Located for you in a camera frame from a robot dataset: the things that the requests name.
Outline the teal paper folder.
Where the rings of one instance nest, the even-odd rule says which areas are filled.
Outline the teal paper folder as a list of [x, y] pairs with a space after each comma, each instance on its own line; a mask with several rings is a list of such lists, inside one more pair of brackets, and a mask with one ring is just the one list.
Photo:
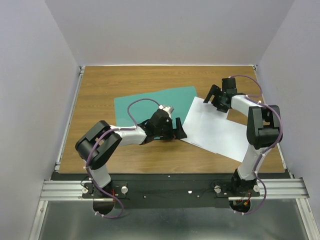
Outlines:
[[143, 99], [134, 103], [130, 107], [130, 114], [139, 124], [150, 119], [153, 113], [158, 109], [158, 105], [151, 101], [155, 100], [163, 106], [173, 106], [172, 123], [176, 124], [176, 118], [180, 118], [183, 123], [186, 119], [194, 97], [197, 96], [195, 87], [169, 88], [156, 92], [129, 95], [114, 99], [115, 121], [119, 127], [133, 126], [134, 122], [128, 115], [128, 106], [136, 100]]

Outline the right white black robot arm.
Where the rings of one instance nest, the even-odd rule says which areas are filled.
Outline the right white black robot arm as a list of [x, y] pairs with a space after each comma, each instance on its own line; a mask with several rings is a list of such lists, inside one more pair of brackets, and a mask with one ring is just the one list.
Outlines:
[[280, 108], [238, 92], [235, 76], [223, 78], [221, 83], [221, 87], [215, 84], [211, 86], [203, 102], [207, 104], [212, 100], [211, 104], [222, 113], [233, 109], [245, 115], [246, 138], [249, 143], [242, 163], [234, 171], [230, 183], [226, 184], [227, 189], [232, 196], [258, 193], [258, 171], [266, 155], [283, 138]]

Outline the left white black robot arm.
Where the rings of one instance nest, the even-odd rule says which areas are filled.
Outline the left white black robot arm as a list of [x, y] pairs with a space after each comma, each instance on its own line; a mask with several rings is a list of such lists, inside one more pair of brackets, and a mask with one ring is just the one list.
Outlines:
[[155, 139], [186, 139], [179, 117], [175, 119], [175, 125], [169, 107], [157, 109], [149, 119], [133, 126], [114, 126], [104, 120], [97, 122], [75, 144], [75, 150], [85, 161], [84, 169], [92, 180], [93, 191], [101, 198], [112, 194], [107, 162], [118, 147], [145, 145]]

